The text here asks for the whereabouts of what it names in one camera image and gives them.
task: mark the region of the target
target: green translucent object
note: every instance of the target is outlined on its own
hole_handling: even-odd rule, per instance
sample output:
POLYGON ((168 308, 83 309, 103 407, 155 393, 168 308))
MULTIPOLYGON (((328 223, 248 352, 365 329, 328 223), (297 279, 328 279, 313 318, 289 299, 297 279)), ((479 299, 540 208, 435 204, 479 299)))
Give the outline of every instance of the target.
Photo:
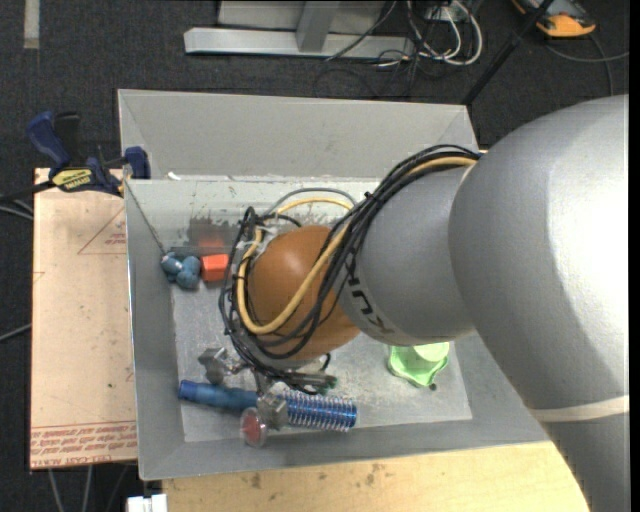
POLYGON ((430 386, 436 374, 449 358, 449 342, 431 343, 416 347, 391 347, 387 365, 389 371, 419 387, 430 386))

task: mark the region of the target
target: orange ball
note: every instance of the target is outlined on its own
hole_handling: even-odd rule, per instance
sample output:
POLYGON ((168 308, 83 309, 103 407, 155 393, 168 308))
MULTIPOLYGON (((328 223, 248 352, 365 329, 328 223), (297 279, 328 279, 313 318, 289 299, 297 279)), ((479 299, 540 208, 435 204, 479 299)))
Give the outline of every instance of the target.
MULTIPOLYGON (((320 250, 329 234, 326 226, 303 226, 276 237, 253 263, 247 279, 247 290, 254 320, 262 325, 271 322, 291 301, 305 277, 311 271, 320 250)), ((291 317, 277 330, 286 335, 298 326, 316 303, 322 279, 329 263, 325 263, 311 287, 302 298, 291 317)), ((322 323, 316 328, 305 347, 292 357, 295 360, 313 359, 326 354, 355 338, 360 330, 353 325, 339 304, 331 314, 336 301, 332 291, 327 295, 321 309, 322 323)), ((265 335, 261 339, 271 341, 280 336, 265 335)), ((299 338, 277 346, 269 351, 281 354, 291 350, 299 338)))

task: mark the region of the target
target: orange block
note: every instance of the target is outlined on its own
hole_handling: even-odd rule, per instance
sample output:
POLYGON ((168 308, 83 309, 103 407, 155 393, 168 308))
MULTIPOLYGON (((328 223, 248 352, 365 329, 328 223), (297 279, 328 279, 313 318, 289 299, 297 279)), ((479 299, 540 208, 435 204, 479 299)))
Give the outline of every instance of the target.
POLYGON ((200 277, 203 281, 222 281, 224 271, 229 264, 229 256, 227 254, 211 254, 200 258, 202 262, 202 270, 200 277))

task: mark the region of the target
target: cardboard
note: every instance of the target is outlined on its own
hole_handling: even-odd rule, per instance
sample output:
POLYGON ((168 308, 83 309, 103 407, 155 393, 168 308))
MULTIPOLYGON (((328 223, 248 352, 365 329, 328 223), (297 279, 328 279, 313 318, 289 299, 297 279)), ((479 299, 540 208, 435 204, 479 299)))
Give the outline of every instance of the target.
POLYGON ((30 467, 136 459, 121 198, 36 194, 32 323, 30 467))

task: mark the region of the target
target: blue spring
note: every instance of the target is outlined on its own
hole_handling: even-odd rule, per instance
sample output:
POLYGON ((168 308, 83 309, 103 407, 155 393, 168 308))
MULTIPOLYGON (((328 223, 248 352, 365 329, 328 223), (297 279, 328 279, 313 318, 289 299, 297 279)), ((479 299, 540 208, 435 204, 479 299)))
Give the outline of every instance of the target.
POLYGON ((290 425, 347 432, 356 424, 358 409, 351 400, 289 391, 282 396, 290 425))

